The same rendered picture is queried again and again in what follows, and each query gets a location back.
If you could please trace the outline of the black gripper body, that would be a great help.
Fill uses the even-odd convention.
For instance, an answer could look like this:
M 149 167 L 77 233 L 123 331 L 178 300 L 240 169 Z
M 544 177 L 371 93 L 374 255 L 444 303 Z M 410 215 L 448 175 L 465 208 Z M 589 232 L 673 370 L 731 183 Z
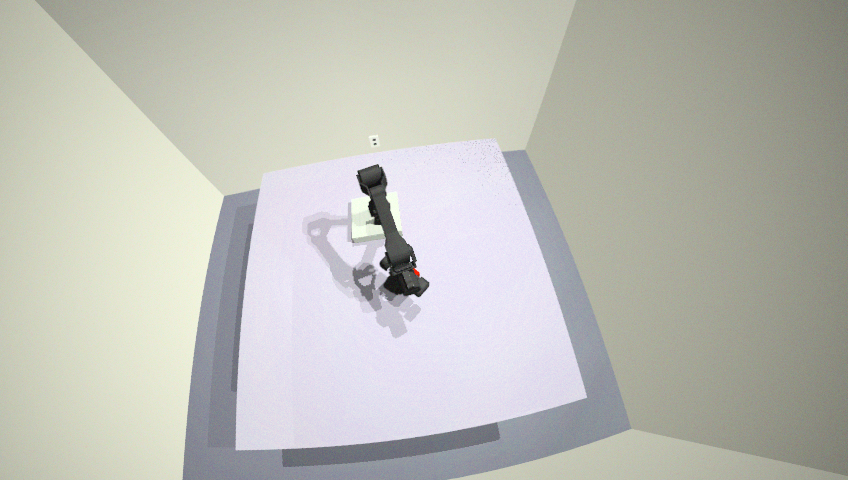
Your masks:
M 382 268 L 384 271 L 386 271 L 386 272 L 387 272 L 387 269 L 389 268 L 389 265 L 388 265 L 388 262 L 387 262 L 386 257 L 384 257 L 384 258 L 383 258 L 383 259 L 379 262 L 379 266 L 380 266 L 380 268 Z M 389 270 L 388 270 L 388 271 L 389 271 L 389 272 L 391 272 L 391 271 L 390 271 L 390 268 L 389 268 Z M 426 291 L 426 290 L 430 287 L 430 284 L 429 284 L 429 282 L 428 282 L 427 280 L 425 280 L 423 277 L 420 277 L 420 278 L 419 278 L 417 275 L 416 275 L 416 277 L 417 277 L 418 282 L 419 282 L 419 284 L 420 284 L 421 290 L 420 290 L 418 293 L 414 293 L 414 294 L 415 294 L 417 297 L 420 297 L 420 296 L 421 296 L 423 293 L 425 293 L 425 291 Z

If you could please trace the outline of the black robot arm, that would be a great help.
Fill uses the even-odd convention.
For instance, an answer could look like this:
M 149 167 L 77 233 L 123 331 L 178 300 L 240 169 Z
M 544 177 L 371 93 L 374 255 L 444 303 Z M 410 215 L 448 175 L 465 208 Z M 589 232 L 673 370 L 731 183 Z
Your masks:
M 416 256 L 412 246 L 406 243 L 406 240 L 399 235 L 393 215 L 391 213 L 390 202 L 386 196 L 388 181 L 386 173 L 379 164 L 358 170 L 356 175 L 360 184 L 361 192 L 370 197 L 368 208 L 372 217 L 374 217 L 374 225 L 381 225 L 385 235 L 385 257 L 390 267 L 390 275 L 383 283 L 385 289 L 404 296 L 418 293 L 421 290 L 420 284 L 414 272 L 416 266 Z M 410 262 L 410 256 L 412 261 Z M 392 267 L 391 268 L 391 265 Z

